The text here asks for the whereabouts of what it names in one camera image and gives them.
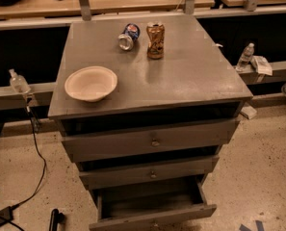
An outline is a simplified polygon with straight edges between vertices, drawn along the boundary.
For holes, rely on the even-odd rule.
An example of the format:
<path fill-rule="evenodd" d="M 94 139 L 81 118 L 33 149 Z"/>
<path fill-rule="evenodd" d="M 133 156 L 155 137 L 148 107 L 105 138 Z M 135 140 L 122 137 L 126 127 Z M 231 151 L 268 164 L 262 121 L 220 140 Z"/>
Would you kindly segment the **grey wooden drawer cabinet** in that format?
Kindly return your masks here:
<path fill-rule="evenodd" d="M 50 103 L 49 117 L 66 137 L 102 135 L 144 127 L 215 119 L 237 119 L 251 92 L 199 22 L 190 15 L 166 15 L 164 57 L 147 57 L 147 34 L 131 51 L 117 43 L 122 17 L 76 22 L 69 29 Z M 99 65 L 117 75 L 117 88 L 94 102 L 65 92 L 67 77 Z M 80 172 L 217 155 L 221 145 L 179 149 L 74 163 Z"/>

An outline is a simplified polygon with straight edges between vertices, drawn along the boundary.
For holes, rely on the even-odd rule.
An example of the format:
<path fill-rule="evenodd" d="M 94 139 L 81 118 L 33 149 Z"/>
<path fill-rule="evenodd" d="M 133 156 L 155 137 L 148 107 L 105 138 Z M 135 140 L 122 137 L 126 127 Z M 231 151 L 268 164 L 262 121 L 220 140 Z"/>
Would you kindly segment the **grey top drawer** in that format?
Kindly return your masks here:
<path fill-rule="evenodd" d="M 235 118 L 179 123 L 63 139 L 73 163 L 119 158 L 229 143 L 239 121 Z"/>

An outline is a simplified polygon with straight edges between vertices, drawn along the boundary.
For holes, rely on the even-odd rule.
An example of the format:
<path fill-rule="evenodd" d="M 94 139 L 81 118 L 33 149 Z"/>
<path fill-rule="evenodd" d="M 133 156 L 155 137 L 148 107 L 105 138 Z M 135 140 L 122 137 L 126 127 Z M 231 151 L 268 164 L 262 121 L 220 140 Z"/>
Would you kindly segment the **blue pepsi can lying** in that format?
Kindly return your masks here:
<path fill-rule="evenodd" d="M 134 43 L 139 38 L 141 30 L 138 25 L 129 23 L 123 32 L 118 36 L 118 45 L 124 51 L 129 51 L 134 47 Z"/>

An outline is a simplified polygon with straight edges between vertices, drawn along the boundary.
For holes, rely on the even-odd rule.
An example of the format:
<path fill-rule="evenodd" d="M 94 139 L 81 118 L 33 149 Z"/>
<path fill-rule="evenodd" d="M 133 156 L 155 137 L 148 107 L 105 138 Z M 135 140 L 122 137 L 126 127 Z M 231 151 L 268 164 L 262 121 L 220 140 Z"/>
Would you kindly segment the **crushed gold brown can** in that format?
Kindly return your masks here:
<path fill-rule="evenodd" d="M 161 22 L 149 22 L 146 26 L 149 37 L 147 57 L 150 59 L 161 59 L 164 57 L 165 27 Z"/>

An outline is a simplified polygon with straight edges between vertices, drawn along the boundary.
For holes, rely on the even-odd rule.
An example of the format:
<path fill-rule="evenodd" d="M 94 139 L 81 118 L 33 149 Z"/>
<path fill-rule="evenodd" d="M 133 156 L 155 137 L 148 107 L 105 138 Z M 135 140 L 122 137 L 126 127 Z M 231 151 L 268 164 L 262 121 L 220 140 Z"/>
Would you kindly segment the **grey middle drawer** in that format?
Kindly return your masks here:
<path fill-rule="evenodd" d="M 212 172 L 219 160 L 217 155 L 190 157 L 177 160 L 106 168 L 80 172 L 87 190 L 152 182 Z"/>

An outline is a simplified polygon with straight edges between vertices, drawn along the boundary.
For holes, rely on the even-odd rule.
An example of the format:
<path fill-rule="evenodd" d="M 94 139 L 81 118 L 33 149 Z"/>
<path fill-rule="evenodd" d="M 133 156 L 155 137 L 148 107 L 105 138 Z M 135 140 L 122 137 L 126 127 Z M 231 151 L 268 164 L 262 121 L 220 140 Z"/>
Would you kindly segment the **grey open bottom drawer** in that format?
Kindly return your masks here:
<path fill-rule="evenodd" d="M 101 189 L 96 202 L 98 221 L 90 231 L 142 231 L 209 218 L 217 209 L 195 176 Z"/>

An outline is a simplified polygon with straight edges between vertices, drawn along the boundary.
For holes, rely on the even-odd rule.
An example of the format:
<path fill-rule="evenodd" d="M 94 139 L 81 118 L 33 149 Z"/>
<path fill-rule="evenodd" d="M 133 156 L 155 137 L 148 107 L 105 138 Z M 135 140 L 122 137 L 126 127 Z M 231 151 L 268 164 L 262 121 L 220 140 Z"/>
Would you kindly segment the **white paper bowl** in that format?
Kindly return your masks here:
<path fill-rule="evenodd" d="M 73 99 L 96 102 L 117 87 L 117 76 L 109 68 L 89 66 L 79 69 L 67 77 L 65 92 Z"/>

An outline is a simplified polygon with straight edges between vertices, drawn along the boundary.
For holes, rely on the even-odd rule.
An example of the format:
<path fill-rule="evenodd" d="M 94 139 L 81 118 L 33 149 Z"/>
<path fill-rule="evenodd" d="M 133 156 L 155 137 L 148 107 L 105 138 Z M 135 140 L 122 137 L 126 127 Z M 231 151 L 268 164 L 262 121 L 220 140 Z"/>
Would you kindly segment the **small white box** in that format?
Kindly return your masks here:
<path fill-rule="evenodd" d="M 257 111 L 250 105 L 246 104 L 242 110 L 241 114 L 246 117 L 247 119 L 252 119 L 257 116 Z"/>

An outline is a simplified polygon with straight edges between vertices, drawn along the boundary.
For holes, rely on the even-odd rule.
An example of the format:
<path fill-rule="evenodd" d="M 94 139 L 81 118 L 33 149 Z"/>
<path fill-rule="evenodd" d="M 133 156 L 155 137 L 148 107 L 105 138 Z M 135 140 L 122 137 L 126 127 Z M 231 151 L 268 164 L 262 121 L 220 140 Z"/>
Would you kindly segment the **clear plastic water bottle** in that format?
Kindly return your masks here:
<path fill-rule="evenodd" d="M 254 44 L 250 43 L 242 52 L 239 61 L 236 65 L 236 70 L 241 72 L 245 69 L 245 67 L 250 62 L 252 56 L 254 54 Z"/>

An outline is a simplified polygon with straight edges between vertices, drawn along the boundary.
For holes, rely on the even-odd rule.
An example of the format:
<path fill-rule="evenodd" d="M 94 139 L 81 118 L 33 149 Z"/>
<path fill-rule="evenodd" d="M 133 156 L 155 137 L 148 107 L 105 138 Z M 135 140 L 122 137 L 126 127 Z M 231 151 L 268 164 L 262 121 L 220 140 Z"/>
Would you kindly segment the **white paper packet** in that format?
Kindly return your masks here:
<path fill-rule="evenodd" d="M 258 74 L 273 75 L 273 69 L 265 57 L 253 56 L 250 62 Z"/>

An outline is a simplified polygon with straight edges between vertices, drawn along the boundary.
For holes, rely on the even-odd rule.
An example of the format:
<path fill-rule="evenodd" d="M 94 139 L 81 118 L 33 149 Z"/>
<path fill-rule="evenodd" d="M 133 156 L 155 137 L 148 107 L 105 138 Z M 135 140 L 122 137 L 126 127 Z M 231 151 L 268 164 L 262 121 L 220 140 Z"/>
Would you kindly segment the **clear sanitizer pump bottle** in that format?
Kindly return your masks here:
<path fill-rule="evenodd" d="M 17 74 L 13 69 L 10 69 L 9 72 L 11 75 L 10 85 L 13 90 L 20 94 L 29 93 L 31 88 L 26 79 L 22 75 Z"/>

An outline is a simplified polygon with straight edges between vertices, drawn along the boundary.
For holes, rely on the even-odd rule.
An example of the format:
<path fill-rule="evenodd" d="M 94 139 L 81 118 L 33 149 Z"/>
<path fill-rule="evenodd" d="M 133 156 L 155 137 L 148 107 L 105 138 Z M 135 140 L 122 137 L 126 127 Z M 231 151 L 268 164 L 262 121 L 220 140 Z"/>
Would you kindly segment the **blue tape strips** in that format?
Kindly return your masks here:
<path fill-rule="evenodd" d="M 256 220 L 251 226 L 241 224 L 238 231 L 266 231 L 261 220 Z"/>

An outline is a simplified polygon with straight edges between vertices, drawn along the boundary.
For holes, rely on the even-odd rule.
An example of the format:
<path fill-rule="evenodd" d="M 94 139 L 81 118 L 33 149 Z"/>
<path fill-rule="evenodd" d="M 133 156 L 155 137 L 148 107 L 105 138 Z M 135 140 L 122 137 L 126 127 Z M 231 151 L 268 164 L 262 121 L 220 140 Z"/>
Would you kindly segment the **grey metal post left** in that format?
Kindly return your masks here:
<path fill-rule="evenodd" d="M 91 8 L 89 0 L 79 0 L 81 15 L 84 21 L 91 21 Z"/>

